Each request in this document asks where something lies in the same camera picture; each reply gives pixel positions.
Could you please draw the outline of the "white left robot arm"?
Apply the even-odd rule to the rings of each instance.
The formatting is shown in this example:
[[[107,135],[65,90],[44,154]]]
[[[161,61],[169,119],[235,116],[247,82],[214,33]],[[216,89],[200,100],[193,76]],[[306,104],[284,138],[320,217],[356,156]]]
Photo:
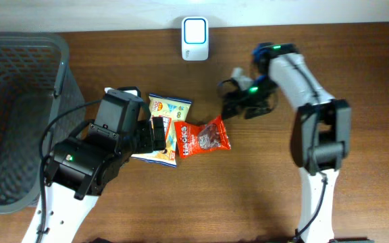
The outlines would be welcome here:
[[[106,185],[133,154],[165,149],[163,120],[135,86],[106,88],[94,119],[41,155],[40,197],[24,242],[71,242]]]

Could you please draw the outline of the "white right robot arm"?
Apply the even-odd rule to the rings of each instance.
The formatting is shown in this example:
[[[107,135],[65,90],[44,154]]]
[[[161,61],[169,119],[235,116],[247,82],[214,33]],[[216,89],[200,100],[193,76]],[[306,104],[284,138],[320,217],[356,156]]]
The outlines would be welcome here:
[[[334,242],[332,206],[342,161],[350,152],[351,107],[327,92],[292,43],[261,43],[253,51],[259,75],[234,69],[234,91],[222,95],[222,118],[252,119],[274,110],[281,90],[295,112],[290,153],[302,184],[301,216],[292,242]]]

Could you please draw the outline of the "beige wet wipes pack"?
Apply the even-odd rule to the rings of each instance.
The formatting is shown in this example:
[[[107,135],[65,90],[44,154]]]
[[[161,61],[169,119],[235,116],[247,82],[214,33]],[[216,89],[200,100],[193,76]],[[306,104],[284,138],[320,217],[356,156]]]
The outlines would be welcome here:
[[[161,97],[149,94],[149,109],[152,117],[162,117],[166,137],[166,147],[162,151],[134,154],[132,158],[148,163],[157,163],[169,167],[177,167],[176,163],[176,131],[174,122],[184,122],[192,101],[176,97]]]

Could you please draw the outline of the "red Hacks candy bag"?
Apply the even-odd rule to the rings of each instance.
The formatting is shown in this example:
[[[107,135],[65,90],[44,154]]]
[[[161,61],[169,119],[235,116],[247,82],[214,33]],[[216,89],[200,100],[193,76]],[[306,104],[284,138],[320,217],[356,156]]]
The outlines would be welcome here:
[[[230,150],[231,144],[222,117],[196,126],[185,121],[174,123],[179,157],[184,159],[216,150]]]

